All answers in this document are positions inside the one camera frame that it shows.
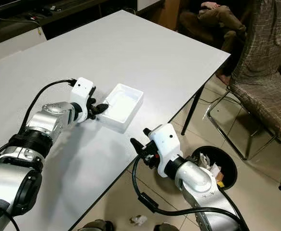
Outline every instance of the brown pants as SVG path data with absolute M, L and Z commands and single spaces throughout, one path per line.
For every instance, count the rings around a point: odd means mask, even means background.
M 106 222 L 103 220 L 96 220 L 86 224 L 82 229 L 79 231 L 108 231 Z M 169 224 L 161 224 L 157 225 L 154 228 L 154 231 L 179 231 L 175 226 Z
M 231 53 L 236 36 L 245 35 L 245 25 L 233 15 L 227 6 L 220 6 L 214 10 L 200 10 L 198 19 L 204 26 L 221 27 L 225 40 L 221 48 L 223 51 Z

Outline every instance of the tiled floor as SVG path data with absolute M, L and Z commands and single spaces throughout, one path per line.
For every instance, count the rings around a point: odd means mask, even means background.
M 185 136 L 180 135 L 191 103 L 172 122 L 185 156 L 204 145 L 222 148 L 233 157 L 238 168 L 236 184 L 227 191 L 243 214 L 251 231 L 281 231 L 281 145 L 273 142 L 248 163 L 241 161 L 224 138 L 205 116 L 208 102 L 225 92 L 225 85 L 215 76 L 206 84 L 196 111 Z M 257 124 L 232 100 L 222 101 L 212 112 L 213 117 L 237 144 L 242 152 L 246 149 L 249 135 L 257 129 Z M 252 138 L 251 150 L 257 149 L 269 136 L 260 131 Z M 117 231 L 152 231 L 156 224 L 168 222 L 180 231 L 197 231 L 194 215 L 166 217 L 152 214 L 136 197 L 132 186 L 132 167 L 113 185 L 105 196 L 94 206 L 74 229 L 94 219 L 107 219 L 114 222 Z M 172 180 L 161 178 L 155 169 L 151 170 L 142 162 L 137 171 L 140 190 L 145 191 L 160 208 L 180 210 L 190 205 L 183 199 Z M 140 227 L 130 224 L 133 216 L 145 215 L 148 220 Z

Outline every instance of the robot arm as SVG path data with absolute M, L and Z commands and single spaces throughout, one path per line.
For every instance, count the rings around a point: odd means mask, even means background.
M 151 140 L 146 146 L 131 139 L 136 152 L 150 168 L 157 167 L 160 176 L 172 178 L 193 208 L 219 208 L 238 217 L 231 203 L 219 191 L 210 171 L 182 157 L 180 141 L 171 124 L 160 125 L 152 131 L 146 128 L 144 133 Z M 156 203 L 146 194 L 144 196 L 146 198 L 140 196 L 138 199 L 155 212 L 152 207 Z M 198 212 L 195 215 L 202 231 L 235 231 L 239 228 L 235 220 L 224 214 Z
M 60 133 L 75 123 L 83 122 L 108 108 L 93 106 L 95 86 L 79 78 L 70 96 L 70 103 L 46 104 L 35 113 L 24 131 L 12 136 L 9 146 L 0 155 L 0 231 L 12 217 L 25 214 L 35 204 L 45 158 Z

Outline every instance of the cable connector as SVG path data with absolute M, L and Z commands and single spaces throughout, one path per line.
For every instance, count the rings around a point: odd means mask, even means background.
M 77 80 L 74 79 L 74 78 L 72 78 L 72 79 L 70 79 L 70 80 L 68 81 L 68 84 L 69 84 L 70 86 L 74 87 L 75 84 L 76 84 L 76 82 L 77 82 Z

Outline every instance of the hand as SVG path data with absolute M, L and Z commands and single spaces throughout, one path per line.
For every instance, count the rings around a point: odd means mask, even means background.
M 216 2 L 211 2 L 211 1 L 206 1 L 203 3 L 203 5 L 210 10 L 214 10 L 217 7 L 221 6 L 221 5 L 217 4 Z

